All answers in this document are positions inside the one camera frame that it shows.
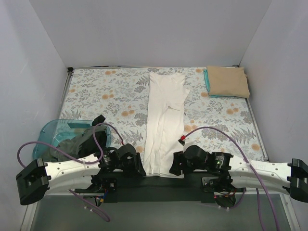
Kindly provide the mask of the white t shirt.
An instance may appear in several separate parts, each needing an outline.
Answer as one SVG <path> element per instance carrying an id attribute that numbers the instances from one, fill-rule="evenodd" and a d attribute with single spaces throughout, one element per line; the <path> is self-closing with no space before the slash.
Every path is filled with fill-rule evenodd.
<path id="1" fill-rule="evenodd" d="M 150 74 L 143 168 L 146 176 L 183 178 L 169 172 L 173 154 L 183 150 L 178 139 L 184 133 L 184 102 L 190 90 L 185 75 Z"/>

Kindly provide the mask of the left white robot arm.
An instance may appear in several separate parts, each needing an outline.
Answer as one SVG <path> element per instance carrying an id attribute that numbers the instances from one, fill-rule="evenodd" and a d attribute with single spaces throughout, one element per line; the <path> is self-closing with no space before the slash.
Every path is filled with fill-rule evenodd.
<path id="1" fill-rule="evenodd" d="M 105 147 L 75 160 L 44 162 L 33 160 L 16 175 L 21 205 L 30 205 L 50 193 L 73 190 L 76 193 L 114 193 L 116 170 L 124 177 L 144 177 L 140 153 L 131 144 Z"/>

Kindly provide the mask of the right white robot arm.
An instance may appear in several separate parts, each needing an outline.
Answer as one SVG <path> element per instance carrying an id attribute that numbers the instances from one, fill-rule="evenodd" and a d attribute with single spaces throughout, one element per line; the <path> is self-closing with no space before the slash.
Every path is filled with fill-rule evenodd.
<path id="1" fill-rule="evenodd" d="M 283 193 L 303 203 L 308 201 L 308 166 L 300 159 L 294 158 L 290 163 L 245 161 L 229 153 L 209 153 L 197 145 L 173 154 L 170 174 L 180 176 L 196 170 L 214 176 L 204 185 L 207 192 L 256 188 Z"/>

